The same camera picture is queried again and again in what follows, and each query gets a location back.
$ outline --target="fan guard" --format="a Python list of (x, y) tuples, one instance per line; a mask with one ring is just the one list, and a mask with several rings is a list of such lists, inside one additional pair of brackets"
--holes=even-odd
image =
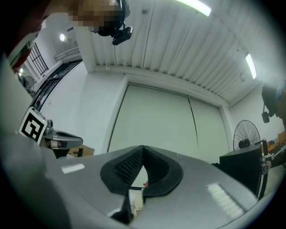
[(233, 150), (248, 147), (259, 141), (260, 135), (252, 122), (242, 120), (238, 123), (233, 136)]

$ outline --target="ceiling light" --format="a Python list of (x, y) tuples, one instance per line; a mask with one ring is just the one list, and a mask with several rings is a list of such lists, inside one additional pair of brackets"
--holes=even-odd
[(252, 60), (250, 54), (248, 54), (245, 59), (246, 59), (246, 61), (247, 61), (247, 63), (248, 63), (249, 69), (250, 69), (250, 71), (251, 71), (252, 78), (255, 79), (255, 77), (256, 77), (257, 75), (256, 75), (256, 70), (255, 70), (254, 62), (253, 62), (253, 60)]
[(64, 40), (65, 40), (65, 37), (64, 37), (63, 34), (61, 34), (61, 35), (59, 36), (59, 38), (61, 39), (61, 41), (64, 41)]
[(210, 15), (211, 8), (199, 0), (176, 0), (176, 1), (182, 2), (190, 7), (193, 7), (194, 9), (203, 13), (207, 17)]

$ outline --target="round light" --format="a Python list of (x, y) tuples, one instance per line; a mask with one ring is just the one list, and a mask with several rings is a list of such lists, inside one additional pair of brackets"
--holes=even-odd
[(63, 34), (61, 34), (61, 35), (59, 36), (59, 38), (61, 39), (61, 41), (64, 41), (64, 40), (65, 40), (65, 37), (64, 37)]

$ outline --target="corrugated ceiling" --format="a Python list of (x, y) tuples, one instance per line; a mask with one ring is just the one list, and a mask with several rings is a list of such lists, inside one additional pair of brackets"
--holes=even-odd
[(91, 34), (96, 65), (161, 72), (234, 104), (273, 73), (281, 51), (266, 18), (244, 1), (203, 2), (212, 8), (209, 17), (174, 0), (129, 0), (132, 38), (115, 47), (111, 38)]

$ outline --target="black metal railing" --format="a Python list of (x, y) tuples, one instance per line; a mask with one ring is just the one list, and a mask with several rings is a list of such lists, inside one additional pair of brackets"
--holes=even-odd
[(46, 70), (48, 70), (48, 67), (44, 59), (42, 58), (42, 55), (36, 43), (34, 44), (29, 56), (32, 59), (32, 62), (35, 65), (38, 72), (40, 73), (40, 75), (42, 75)]

